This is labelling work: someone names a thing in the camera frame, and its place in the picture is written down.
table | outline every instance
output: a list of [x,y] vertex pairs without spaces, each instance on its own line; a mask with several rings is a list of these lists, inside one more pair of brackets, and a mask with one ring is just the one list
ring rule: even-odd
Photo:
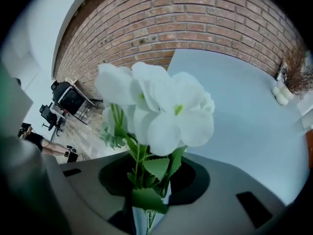
[[168,72],[180,71],[195,76],[216,105],[212,139],[188,152],[237,166],[291,203],[309,173],[296,104],[279,105],[270,91],[273,77],[221,53],[177,49]]

person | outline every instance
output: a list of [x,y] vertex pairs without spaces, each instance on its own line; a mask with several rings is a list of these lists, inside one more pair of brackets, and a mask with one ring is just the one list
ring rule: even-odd
[[72,146],[64,146],[53,143],[45,139],[43,136],[32,132],[33,128],[30,124],[23,123],[20,131],[18,133],[18,137],[23,140],[28,140],[34,145],[36,145],[39,150],[51,156],[65,156],[67,157],[69,152],[76,152],[76,150]]

leg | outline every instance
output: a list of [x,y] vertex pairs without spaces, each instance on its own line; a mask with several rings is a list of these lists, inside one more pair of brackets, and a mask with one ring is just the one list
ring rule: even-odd
[[42,146],[43,146],[43,148],[48,148],[48,149],[53,150],[53,151],[61,152],[63,155],[68,151],[68,148],[65,148],[64,146],[61,146],[57,143],[49,142],[45,138],[42,140]]
[[43,148],[43,154],[47,154],[50,156],[64,156],[64,153],[58,152],[58,151],[53,151],[48,148]]

white flower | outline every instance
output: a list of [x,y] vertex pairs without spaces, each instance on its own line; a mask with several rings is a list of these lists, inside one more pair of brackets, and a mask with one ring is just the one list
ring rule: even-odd
[[181,72],[172,77],[175,98],[166,105],[149,125],[148,144],[150,151],[158,156],[171,154],[182,141],[187,146],[204,145],[213,135],[214,122],[212,114],[199,108],[205,91],[193,76]]
[[214,104],[214,101],[211,99],[211,94],[207,92],[204,94],[204,99],[200,103],[200,108],[207,110],[211,114],[214,113],[215,104]]
[[[213,135],[214,102],[185,72],[170,77],[163,67],[142,62],[132,70],[103,64],[96,88],[104,100],[123,109],[127,130],[158,156],[171,154],[182,143],[203,145]],[[113,130],[112,109],[104,113]]]

flower petal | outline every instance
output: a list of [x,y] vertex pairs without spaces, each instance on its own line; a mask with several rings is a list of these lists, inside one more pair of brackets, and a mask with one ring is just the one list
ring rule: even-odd
[[159,108],[170,110],[175,105],[174,84],[162,66],[135,63],[132,67],[133,78],[139,82],[144,97],[152,111]]
[[135,112],[135,106],[129,105],[129,106],[121,106],[124,112],[124,118],[127,119],[127,131],[129,133],[134,133],[134,112]]
[[105,118],[105,121],[108,123],[108,133],[110,133],[112,136],[114,136],[115,132],[115,121],[113,117],[113,112],[111,107],[107,107],[103,111],[103,115]]
[[120,66],[120,67],[118,67],[118,69],[120,69],[122,72],[124,72],[125,74],[127,74],[129,76],[133,76],[132,69],[130,69],[126,66]]
[[167,156],[178,146],[180,141],[179,128],[172,113],[161,113],[150,124],[148,142],[150,152],[157,156]]
[[133,105],[135,100],[131,94],[133,79],[111,64],[99,65],[99,74],[95,86],[105,101],[118,105]]
[[209,113],[213,114],[214,109],[215,109],[215,104],[214,101],[211,99],[211,94],[210,93],[205,93],[204,94],[204,99],[200,103],[201,109],[204,109],[208,111]]
[[204,88],[192,75],[180,72],[173,76],[175,82],[177,104],[185,110],[198,106],[203,100]]
[[185,111],[177,115],[181,140],[187,146],[204,145],[213,135],[214,121],[212,114],[203,109]]
[[137,141],[142,145],[148,145],[148,129],[151,122],[158,116],[152,111],[145,111],[136,105],[134,112],[134,133]]

